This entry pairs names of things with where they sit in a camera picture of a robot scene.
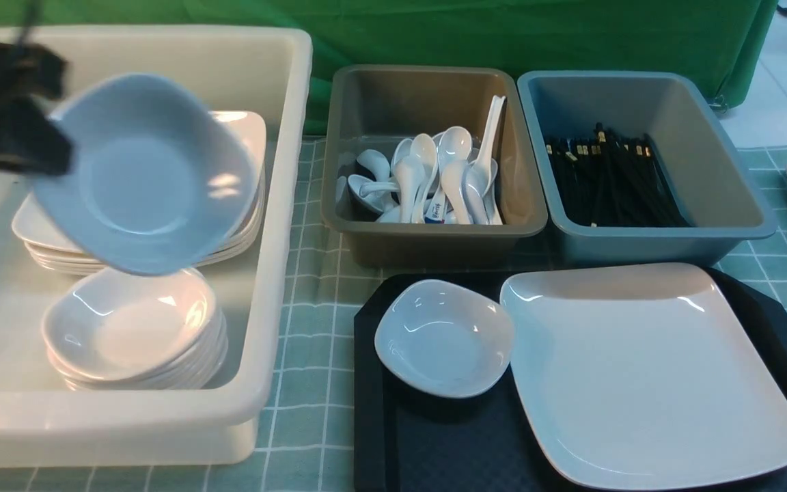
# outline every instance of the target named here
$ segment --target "white spoon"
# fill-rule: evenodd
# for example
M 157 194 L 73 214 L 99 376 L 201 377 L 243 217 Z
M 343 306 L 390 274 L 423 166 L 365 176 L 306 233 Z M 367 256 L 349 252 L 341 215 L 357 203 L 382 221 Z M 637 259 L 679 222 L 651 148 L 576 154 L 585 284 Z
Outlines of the white spoon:
M 384 212 L 375 222 L 379 224 L 397 224 L 400 222 L 400 206 L 394 206 L 387 212 Z
M 368 183 L 363 183 L 360 186 L 361 196 L 367 196 L 369 193 L 376 192 L 399 193 L 400 185 L 396 184 L 396 181 L 385 181 L 383 183 L 378 183 L 376 181 L 370 180 Z
M 479 175 L 475 165 L 466 168 L 463 174 L 463 194 L 466 197 L 466 208 L 476 224 L 488 225 L 488 213 L 484 209 L 484 178 Z
M 412 141 L 413 156 L 418 156 L 424 164 L 425 180 L 418 189 L 415 197 L 415 208 L 412 210 L 412 222 L 415 224 L 424 223 L 424 202 L 427 202 L 427 192 L 430 185 L 437 178 L 439 163 L 437 160 L 437 145 L 433 143 L 433 138 L 428 134 L 422 133 Z
M 350 192 L 357 197 L 358 202 L 363 204 L 372 212 L 376 214 L 381 214 L 385 210 L 389 210 L 393 208 L 396 203 L 394 200 L 390 198 L 390 192 L 381 191 L 381 192 L 374 192 L 374 193 L 366 193 L 362 194 L 361 188 L 368 183 L 374 183 L 375 181 L 366 178 L 365 176 L 360 176 L 359 174 L 352 174 L 348 176 L 348 187 L 350 188 Z
M 396 149 L 393 151 L 393 159 L 391 159 L 391 174 L 394 174 L 394 169 L 400 160 L 402 160 L 404 156 L 409 155 L 411 152 L 412 139 L 403 138 L 403 140 L 400 140 L 400 143 L 397 144 Z
M 471 149 L 472 136 L 466 128 L 461 126 L 448 128 L 439 138 L 439 150 L 437 152 L 437 165 L 439 166 L 437 172 L 439 176 L 445 174 L 445 168 L 450 162 L 468 158 Z M 430 200 L 427 215 L 425 215 L 426 221 L 442 222 L 444 220 L 447 208 L 445 204 L 446 193 L 440 179 L 437 190 L 435 190 L 433 198 Z
M 488 215 L 489 223 L 493 226 L 503 225 L 503 218 L 500 217 L 500 209 L 497 206 L 497 187 L 493 186 L 497 178 L 497 160 L 491 158 L 491 192 L 484 194 L 484 212 Z
M 475 169 L 479 172 L 479 176 L 483 181 L 477 181 L 478 184 L 484 184 L 484 192 L 482 196 L 488 193 L 493 184 L 493 177 L 491 176 L 491 152 L 494 150 L 494 139 L 497 136 L 497 126 L 499 126 L 500 112 L 503 110 L 503 103 L 506 97 L 494 96 L 491 98 L 491 108 L 488 109 L 488 120 L 484 124 L 484 136 L 482 137 L 482 144 L 478 147 L 478 157 L 475 158 Z
M 412 222 L 415 197 L 418 196 L 419 188 L 427 178 L 424 164 L 418 156 L 409 154 L 394 165 L 393 176 L 400 185 L 400 222 Z
M 469 210 L 463 200 L 463 177 L 465 177 L 468 166 L 469 164 L 464 159 L 450 162 L 445 166 L 441 179 L 445 196 L 451 202 L 458 224 L 472 224 Z
M 378 150 L 363 150 L 360 152 L 360 155 L 357 156 L 357 164 L 362 165 L 369 172 L 372 172 L 372 176 L 375 177 L 375 181 L 380 183 L 387 181 L 388 178 L 391 177 L 391 163 L 387 162 L 387 158 Z

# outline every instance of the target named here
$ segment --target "white bowl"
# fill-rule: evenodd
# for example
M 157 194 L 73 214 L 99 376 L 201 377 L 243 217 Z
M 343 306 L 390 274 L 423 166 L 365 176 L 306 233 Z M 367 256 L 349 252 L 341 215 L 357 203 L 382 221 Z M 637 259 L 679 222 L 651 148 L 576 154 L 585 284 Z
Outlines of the white bowl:
M 134 381 L 187 352 L 217 310 L 199 271 L 135 277 L 106 268 L 48 308 L 41 333 L 72 373 L 90 381 Z
M 227 320 L 219 315 L 219 329 L 203 333 L 200 341 L 190 350 L 181 355 L 162 371 L 153 371 L 149 376 L 128 382 L 94 382 L 81 377 L 72 377 L 63 371 L 62 364 L 55 355 L 48 353 L 48 359 L 54 368 L 60 371 L 63 380 L 72 390 L 197 390 L 208 383 L 223 364 L 229 339 L 227 336 Z
M 33 192 L 57 228 L 118 270 L 166 275 L 197 264 L 249 212 L 250 152 L 193 94 L 166 78 L 103 81 L 53 113 L 72 169 Z
M 487 392 L 509 366 L 515 330 L 493 300 L 441 280 L 409 286 L 387 308 L 375 351 L 391 373 L 444 398 Z

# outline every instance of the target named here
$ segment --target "stack of plates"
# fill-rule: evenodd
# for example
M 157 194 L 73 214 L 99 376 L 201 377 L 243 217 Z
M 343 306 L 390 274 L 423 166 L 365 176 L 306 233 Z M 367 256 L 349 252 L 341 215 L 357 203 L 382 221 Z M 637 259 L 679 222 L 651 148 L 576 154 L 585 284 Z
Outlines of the stack of plates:
M 42 321 L 47 359 L 72 390 L 196 390 L 222 367 L 227 320 L 199 271 L 81 280 Z
M 244 115 L 254 114 L 238 112 L 242 118 L 229 118 L 228 116 L 234 112 L 215 112 L 213 114 L 218 121 L 227 124 L 240 137 L 241 142 L 256 157 L 256 162 L 263 162 L 265 126 L 262 125 L 265 124 L 260 116 L 245 118 Z M 216 252 L 206 256 L 202 262 L 194 266 L 222 262 L 249 249 L 253 241 L 256 240 L 257 234 L 260 233 L 265 201 L 266 176 L 265 168 L 261 165 L 259 184 L 249 214 L 227 242 L 222 243 Z M 47 214 L 44 214 L 44 210 L 41 209 L 31 193 L 14 215 L 12 231 L 24 242 L 32 259 L 47 270 L 83 277 L 96 273 L 106 266 L 93 256 L 85 254 L 81 248 L 69 241 L 68 237 L 57 229 Z

